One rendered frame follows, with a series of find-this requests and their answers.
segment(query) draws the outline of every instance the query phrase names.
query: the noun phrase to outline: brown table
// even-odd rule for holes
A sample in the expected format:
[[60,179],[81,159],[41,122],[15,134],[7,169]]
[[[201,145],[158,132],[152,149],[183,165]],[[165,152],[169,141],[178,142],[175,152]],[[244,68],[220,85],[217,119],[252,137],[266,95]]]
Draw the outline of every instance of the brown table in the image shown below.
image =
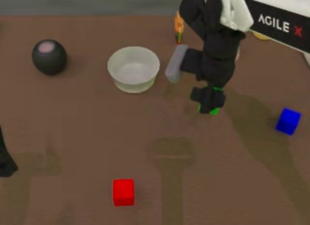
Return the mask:
[[[164,76],[173,17],[1,17],[0,24],[0,121],[20,167],[0,180],[1,225],[310,223],[310,72],[297,51],[249,34],[225,108],[202,116],[189,100],[201,84],[184,74],[170,85]],[[71,58],[52,78],[31,62],[45,38]],[[184,42],[202,46],[188,29]],[[150,48],[161,60],[146,93],[122,93],[107,73],[107,59],[125,46]],[[283,107],[303,113],[292,137],[274,130]],[[134,207],[113,207],[114,178],[135,180]]]

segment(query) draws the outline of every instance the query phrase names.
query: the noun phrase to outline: blue cube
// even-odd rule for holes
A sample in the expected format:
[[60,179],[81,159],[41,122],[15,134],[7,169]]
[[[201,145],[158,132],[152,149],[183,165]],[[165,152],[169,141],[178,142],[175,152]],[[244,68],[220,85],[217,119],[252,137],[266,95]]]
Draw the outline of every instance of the blue cube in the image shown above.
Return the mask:
[[285,108],[278,120],[276,130],[288,135],[293,135],[298,126],[300,117],[301,113]]

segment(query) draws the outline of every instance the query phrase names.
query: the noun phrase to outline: black sphere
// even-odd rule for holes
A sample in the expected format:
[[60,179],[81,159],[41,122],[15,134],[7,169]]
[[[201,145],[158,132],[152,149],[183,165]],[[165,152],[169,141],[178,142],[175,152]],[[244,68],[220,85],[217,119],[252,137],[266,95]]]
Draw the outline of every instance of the black sphere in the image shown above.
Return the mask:
[[53,76],[65,69],[67,53],[59,42],[42,40],[33,48],[32,61],[40,72]]

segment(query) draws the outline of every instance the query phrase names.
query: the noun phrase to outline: red letter x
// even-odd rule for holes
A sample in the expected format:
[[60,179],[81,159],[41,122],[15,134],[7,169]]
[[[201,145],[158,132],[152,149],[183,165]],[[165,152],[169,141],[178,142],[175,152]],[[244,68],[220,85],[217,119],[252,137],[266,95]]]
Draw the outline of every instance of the red letter x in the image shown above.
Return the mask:
[[294,28],[295,28],[295,35],[302,37],[302,34],[301,34],[302,27],[294,26]]

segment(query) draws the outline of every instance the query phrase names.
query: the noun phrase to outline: white robotic arm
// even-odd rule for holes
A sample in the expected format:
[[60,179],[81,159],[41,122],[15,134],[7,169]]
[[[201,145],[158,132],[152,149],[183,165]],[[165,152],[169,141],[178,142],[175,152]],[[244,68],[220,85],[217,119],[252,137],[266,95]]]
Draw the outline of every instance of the white robotic arm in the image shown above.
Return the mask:
[[247,32],[254,24],[254,20],[246,2],[244,0],[222,0],[222,2],[221,24],[233,30]]

